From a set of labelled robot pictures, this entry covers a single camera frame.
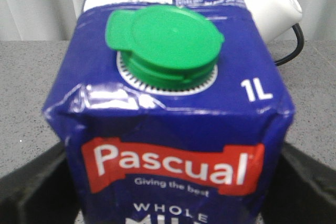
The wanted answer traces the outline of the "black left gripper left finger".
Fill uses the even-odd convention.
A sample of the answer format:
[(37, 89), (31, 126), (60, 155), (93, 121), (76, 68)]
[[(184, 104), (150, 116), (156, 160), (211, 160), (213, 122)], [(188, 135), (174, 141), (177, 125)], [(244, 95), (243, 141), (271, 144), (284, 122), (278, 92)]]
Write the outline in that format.
[(74, 223), (79, 210), (62, 143), (1, 178), (1, 223)]

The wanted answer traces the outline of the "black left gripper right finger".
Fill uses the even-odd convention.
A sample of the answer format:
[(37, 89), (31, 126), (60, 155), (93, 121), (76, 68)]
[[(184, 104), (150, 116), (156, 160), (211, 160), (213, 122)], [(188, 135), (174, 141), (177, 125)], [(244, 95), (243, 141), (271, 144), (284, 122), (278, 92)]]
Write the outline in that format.
[(335, 170), (285, 143), (261, 216), (264, 223), (335, 223)]

